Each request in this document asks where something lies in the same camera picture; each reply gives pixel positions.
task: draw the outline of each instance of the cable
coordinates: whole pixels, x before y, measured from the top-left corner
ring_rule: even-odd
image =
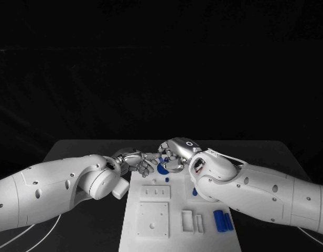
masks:
[[[320,243],[320,244],[323,244],[301,228],[300,228],[300,230]]]
[[[29,231],[29,229],[19,235],[19,236],[16,236],[16,238],[13,238],[9,242],[6,242],[6,243],[3,243],[2,245],[0,245],[0,248],[3,248],[10,242],[13,242],[28,231]]]
[[[54,228],[55,228],[55,226],[56,226],[56,224],[58,224],[59,219],[61,219],[61,215],[59,215],[59,218],[58,218],[58,220],[56,220],[56,223],[54,224],[54,227],[52,227],[49,233],[52,232],[52,230],[54,230]],[[16,236],[9,242],[6,242],[5,244],[2,244],[2,245],[0,245],[0,248],[3,248],[10,242],[13,242],[13,241],[30,230],[30,228],[29,228],[19,236]],[[29,251],[41,244],[41,242],[39,242],[26,252],[29,252]]]
[[[58,224],[59,219],[61,219],[61,215],[59,215],[59,217],[58,217],[56,223],[54,224],[54,227],[52,227],[49,233],[46,234],[46,236],[45,236],[43,239],[42,239],[42,241],[43,241],[45,238],[49,236],[49,234],[51,234],[51,232],[52,232],[52,230],[54,230],[54,228],[55,228],[55,226],[56,226],[56,224]],[[41,242],[39,242],[26,252],[29,252],[29,251],[41,244]]]

